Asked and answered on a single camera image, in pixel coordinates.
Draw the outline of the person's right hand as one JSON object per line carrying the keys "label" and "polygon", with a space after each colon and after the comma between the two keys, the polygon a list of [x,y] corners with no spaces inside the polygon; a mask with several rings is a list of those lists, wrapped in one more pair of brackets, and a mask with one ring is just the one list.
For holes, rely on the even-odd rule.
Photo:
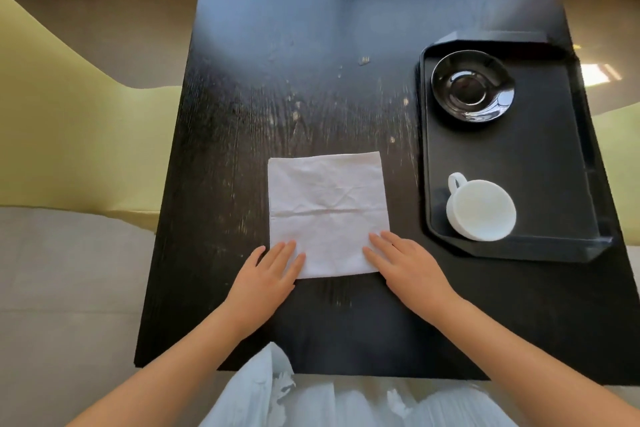
{"label": "person's right hand", "polygon": [[[397,248],[401,237],[390,231],[382,231],[379,235],[386,233],[387,239],[394,241]],[[368,262],[370,247],[362,249]],[[405,257],[404,262],[392,269],[377,270],[406,307],[436,328],[442,326],[447,310],[460,300],[432,255],[431,262],[413,262]]]}

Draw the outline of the person's left hand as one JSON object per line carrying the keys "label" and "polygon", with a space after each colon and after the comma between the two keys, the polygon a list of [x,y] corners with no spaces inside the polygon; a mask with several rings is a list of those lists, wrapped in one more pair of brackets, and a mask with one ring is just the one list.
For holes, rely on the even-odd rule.
{"label": "person's left hand", "polygon": [[244,264],[242,265],[222,304],[225,317],[239,340],[257,331],[276,312],[293,291],[294,283],[305,263],[305,253],[296,254],[295,249],[283,278],[274,277],[273,261],[278,244],[264,252],[260,261],[262,274],[258,274],[257,269],[255,274],[245,274]]}

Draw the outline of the white paper napkin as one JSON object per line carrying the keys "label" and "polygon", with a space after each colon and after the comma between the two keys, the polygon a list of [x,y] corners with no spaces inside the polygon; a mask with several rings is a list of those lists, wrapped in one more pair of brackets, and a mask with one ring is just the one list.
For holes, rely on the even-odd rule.
{"label": "white paper napkin", "polygon": [[300,279],[376,273],[362,248],[389,230],[379,151],[268,160],[269,243],[296,242]]}

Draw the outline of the person's right forearm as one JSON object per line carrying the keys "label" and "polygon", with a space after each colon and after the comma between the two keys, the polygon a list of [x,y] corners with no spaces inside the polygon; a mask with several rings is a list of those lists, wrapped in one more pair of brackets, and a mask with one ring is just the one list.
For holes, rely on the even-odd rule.
{"label": "person's right forearm", "polygon": [[460,296],[447,296],[425,319],[503,389],[532,425],[640,427],[639,409]]}

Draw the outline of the person's left forearm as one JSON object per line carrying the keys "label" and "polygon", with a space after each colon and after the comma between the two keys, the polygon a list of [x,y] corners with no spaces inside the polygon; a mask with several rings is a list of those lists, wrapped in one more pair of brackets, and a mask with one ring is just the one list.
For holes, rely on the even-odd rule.
{"label": "person's left forearm", "polygon": [[223,303],[66,427],[171,427],[204,381],[268,318],[239,304]]}

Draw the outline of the white ceramic cup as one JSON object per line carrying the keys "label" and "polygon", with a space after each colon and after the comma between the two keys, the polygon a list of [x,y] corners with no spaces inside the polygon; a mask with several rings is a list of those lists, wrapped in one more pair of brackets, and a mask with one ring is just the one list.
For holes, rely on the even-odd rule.
{"label": "white ceramic cup", "polygon": [[449,175],[450,197],[446,216],[452,228],[463,237],[479,242],[508,237],[516,225],[513,199],[496,183],[467,180],[460,172]]}

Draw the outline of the black plastic tray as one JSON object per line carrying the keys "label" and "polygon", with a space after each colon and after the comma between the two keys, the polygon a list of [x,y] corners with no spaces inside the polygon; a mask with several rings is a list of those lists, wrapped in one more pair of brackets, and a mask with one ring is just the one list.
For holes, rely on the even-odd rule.
{"label": "black plastic tray", "polygon": [[[435,65],[460,50],[501,59],[515,79],[515,100],[500,119],[463,123],[436,102]],[[614,242],[596,169],[578,60],[544,32],[456,31],[420,56],[419,100],[429,233],[469,255],[510,261],[588,263]],[[515,202],[514,230],[500,241],[461,236],[449,224],[447,180],[460,172],[492,181]]]}

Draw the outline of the person's white garment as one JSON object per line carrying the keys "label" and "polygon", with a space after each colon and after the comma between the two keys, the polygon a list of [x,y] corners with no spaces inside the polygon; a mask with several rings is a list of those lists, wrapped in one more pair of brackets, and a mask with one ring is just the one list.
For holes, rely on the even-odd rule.
{"label": "person's white garment", "polygon": [[517,427],[476,386],[416,400],[402,379],[295,378],[268,343],[229,380],[199,427]]}

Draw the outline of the black glossy saucer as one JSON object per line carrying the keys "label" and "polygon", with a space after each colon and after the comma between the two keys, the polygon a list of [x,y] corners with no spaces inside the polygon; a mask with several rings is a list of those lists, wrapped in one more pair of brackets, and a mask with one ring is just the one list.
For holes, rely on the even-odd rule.
{"label": "black glossy saucer", "polygon": [[441,109],[463,123],[498,120],[515,100],[515,79],[507,66],[483,51],[460,50],[444,56],[429,82]]}

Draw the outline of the yellow-green cushioned seat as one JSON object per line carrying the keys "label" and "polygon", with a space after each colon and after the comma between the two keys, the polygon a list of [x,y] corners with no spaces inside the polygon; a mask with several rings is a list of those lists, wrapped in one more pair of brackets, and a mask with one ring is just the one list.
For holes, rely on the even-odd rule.
{"label": "yellow-green cushioned seat", "polygon": [[181,91],[117,82],[0,0],[0,206],[156,232]]}
{"label": "yellow-green cushioned seat", "polygon": [[596,115],[593,124],[623,240],[640,246],[640,102]]}

